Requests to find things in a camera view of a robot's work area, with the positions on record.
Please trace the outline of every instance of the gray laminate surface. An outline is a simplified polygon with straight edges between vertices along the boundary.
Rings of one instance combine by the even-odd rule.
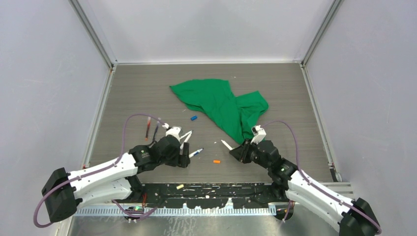
[[[298,64],[193,64],[193,65],[121,65],[116,69],[112,87],[94,146],[91,165],[118,156],[122,126],[133,113],[149,113],[170,125],[181,126],[184,132],[194,130],[190,151],[204,147],[191,158],[186,168],[159,166],[139,175],[142,182],[270,182],[267,171],[250,163],[241,164],[228,154],[220,142],[237,144],[202,113],[190,111],[171,92],[169,86],[191,79],[219,78],[229,80],[238,96],[259,90],[269,103],[269,110],[259,124],[273,119],[287,121],[299,143],[302,168],[318,181],[331,181],[323,142],[314,117],[310,98]],[[126,130],[125,151],[145,141],[146,117],[131,119]],[[152,121],[151,131],[156,122]],[[266,128],[267,139],[280,154],[295,162],[293,137],[282,124]],[[164,135],[160,129],[157,140]]]

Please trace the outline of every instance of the gray wall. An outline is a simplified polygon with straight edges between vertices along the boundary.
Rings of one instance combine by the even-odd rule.
[[[0,235],[52,235],[32,223],[40,190],[80,168],[109,70],[67,0],[17,0],[0,7],[0,71]]]
[[[301,60],[333,0],[84,0],[118,62]]]
[[[307,66],[337,167],[387,236],[417,230],[416,12],[346,0]]]

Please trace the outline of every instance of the gray floor edge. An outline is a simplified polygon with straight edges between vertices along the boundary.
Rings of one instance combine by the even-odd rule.
[[[319,126],[320,135],[322,136],[323,145],[324,145],[324,149],[325,149],[325,152],[326,152],[328,162],[334,164],[332,151],[331,151],[331,148],[328,144],[328,139],[327,139],[327,135],[326,135],[327,132],[326,132],[325,126],[322,122],[322,119],[320,117],[320,114],[321,114],[320,106],[316,102],[316,99],[315,99],[315,96],[314,96],[314,91],[313,91],[313,88],[311,86],[310,76],[308,75],[307,68],[303,67],[302,64],[300,64],[300,69],[302,70],[302,75],[303,75],[304,80],[305,80],[305,85],[307,86],[308,95],[310,96],[311,105],[313,106],[313,111],[314,111],[314,115],[316,116],[317,124]]]
[[[90,162],[92,152],[94,150],[95,140],[97,138],[98,129],[100,128],[100,123],[101,123],[101,120],[103,118],[104,110],[106,109],[107,98],[108,98],[108,95],[110,93],[110,88],[112,86],[112,82],[113,82],[114,75],[116,73],[116,69],[117,69],[117,65],[115,65],[113,68],[111,68],[111,70],[109,72],[109,76],[106,79],[106,84],[105,84],[104,89],[103,89],[103,94],[101,95],[101,98],[100,98],[100,103],[98,104],[97,114],[96,114],[94,122],[93,122],[93,129],[91,130],[91,133],[90,133],[90,136],[89,136],[89,141],[88,141],[88,144],[87,144],[86,153],[84,155],[84,160],[82,162],[81,167],[83,165],[88,165],[88,163]]]

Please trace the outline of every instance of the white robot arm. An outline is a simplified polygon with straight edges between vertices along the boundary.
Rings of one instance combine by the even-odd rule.
[[[268,170],[277,197],[295,201],[328,222],[340,236],[374,236],[378,229],[375,214],[369,204],[359,198],[356,201],[340,196],[321,185],[298,166],[284,158],[270,140],[264,140],[265,130],[257,125],[252,128],[254,138],[230,150],[230,154],[242,163],[255,162]],[[353,209],[358,209],[363,217]]]
[[[84,170],[66,172],[55,170],[42,189],[45,196],[59,184],[78,177],[53,192],[45,200],[51,222],[59,222],[73,215],[77,209],[110,200],[138,201],[143,187],[136,176],[165,164],[185,168],[190,163],[189,143],[183,144],[180,154],[181,127],[166,128],[165,137],[150,145],[138,145],[120,158]]]

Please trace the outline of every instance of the enclosure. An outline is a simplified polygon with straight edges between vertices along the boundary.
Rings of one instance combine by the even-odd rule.
[[[130,224],[78,212],[44,229],[33,225],[51,173],[118,157],[123,124],[134,113],[193,130],[190,152],[204,148],[187,168],[140,173],[145,186],[270,184],[264,168],[239,163],[221,140],[241,143],[170,88],[211,78],[228,81],[235,96],[259,91],[268,110],[257,124],[291,125],[306,173],[340,195],[367,200],[383,235],[414,235],[416,10],[411,0],[4,3],[0,235],[338,235],[302,204],[285,223],[263,211],[158,213]],[[155,127],[152,121],[151,133]],[[146,132],[146,117],[131,119],[123,151],[150,143]],[[266,132],[296,163],[290,130],[274,123]],[[160,128],[156,137],[163,136]],[[49,222],[45,206],[37,218]]]

